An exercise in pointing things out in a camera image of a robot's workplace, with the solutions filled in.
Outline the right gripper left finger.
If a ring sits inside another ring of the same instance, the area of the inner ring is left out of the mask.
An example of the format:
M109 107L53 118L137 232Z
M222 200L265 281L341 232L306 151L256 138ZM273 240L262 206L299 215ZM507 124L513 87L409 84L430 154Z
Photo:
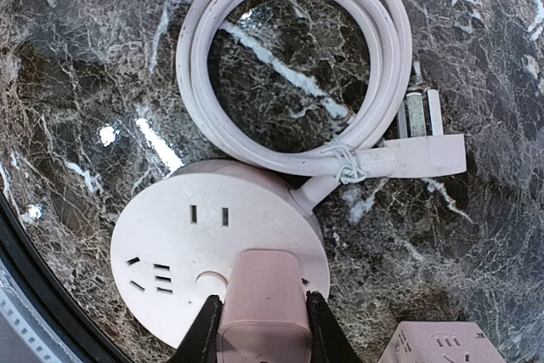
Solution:
M190 329L169 359L169 363L216 363L217 335L223 304L218 295L209 296Z

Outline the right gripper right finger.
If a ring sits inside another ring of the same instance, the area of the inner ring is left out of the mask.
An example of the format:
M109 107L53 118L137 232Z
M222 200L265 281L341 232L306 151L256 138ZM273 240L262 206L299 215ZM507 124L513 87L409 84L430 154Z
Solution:
M307 292L306 307L312 333L311 363L361 363L327 301Z

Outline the pink charger plug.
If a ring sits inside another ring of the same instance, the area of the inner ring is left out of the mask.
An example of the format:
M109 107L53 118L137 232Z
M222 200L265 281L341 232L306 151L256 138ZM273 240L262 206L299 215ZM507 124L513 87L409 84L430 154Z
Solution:
M219 362L309 362L312 333L300 267L289 252L237 257L217 335Z

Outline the pink cube socket adapter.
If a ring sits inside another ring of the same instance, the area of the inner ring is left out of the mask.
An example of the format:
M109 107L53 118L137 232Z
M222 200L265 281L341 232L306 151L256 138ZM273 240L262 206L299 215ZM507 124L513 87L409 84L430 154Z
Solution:
M472 322L402 321L379 363L476 363L505 360Z

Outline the pink round power socket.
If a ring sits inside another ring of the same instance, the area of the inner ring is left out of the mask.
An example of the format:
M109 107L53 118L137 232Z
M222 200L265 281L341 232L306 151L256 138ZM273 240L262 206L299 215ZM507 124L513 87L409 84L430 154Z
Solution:
M289 252L306 289L330 291L316 217L295 203L285 180L233 160L195 162L140 191L119 216L110 249L123 302L171 347L209 296L225 294L246 250Z

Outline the black front rail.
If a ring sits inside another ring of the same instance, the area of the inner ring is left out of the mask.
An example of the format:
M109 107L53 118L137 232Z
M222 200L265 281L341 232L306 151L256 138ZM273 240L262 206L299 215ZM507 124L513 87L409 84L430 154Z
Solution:
M130 359L88 318L62 287L24 232L7 200L1 198L1 261L14 277L31 310L83 362Z

